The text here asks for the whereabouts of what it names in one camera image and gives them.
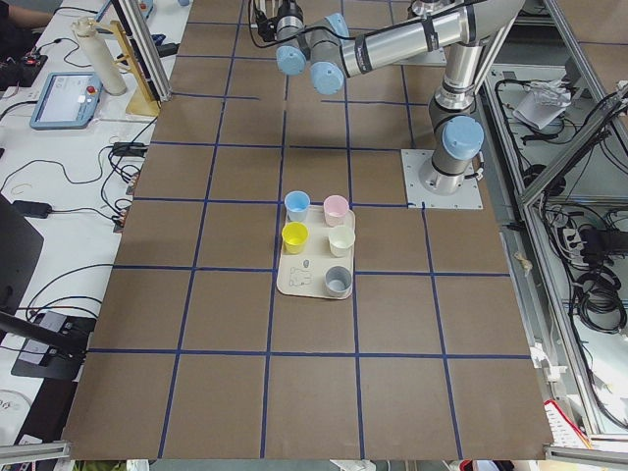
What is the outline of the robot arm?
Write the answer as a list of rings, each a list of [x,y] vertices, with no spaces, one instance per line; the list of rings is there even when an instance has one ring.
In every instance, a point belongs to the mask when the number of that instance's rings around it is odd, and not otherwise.
[[[284,1],[275,17],[256,23],[264,40],[276,45],[280,71],[296,76],[308,70],[322,95],[384,67],[427,66],[443,53],[445,71],[430,103],[433,132],[439,134],[445,120],[470,110],[481,72],[522,6],[520,1],[414,1],[406,21],[352,36],[342,15],[307,25],[299,5]]]

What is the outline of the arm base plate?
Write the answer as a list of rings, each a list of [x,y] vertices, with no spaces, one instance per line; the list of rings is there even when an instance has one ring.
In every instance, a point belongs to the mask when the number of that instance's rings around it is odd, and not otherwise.
[[[482,210],[481,169],[467,161],[457,176],[441,174],[433,166],[431,149],[401,149],[407,206],[416,209]]]

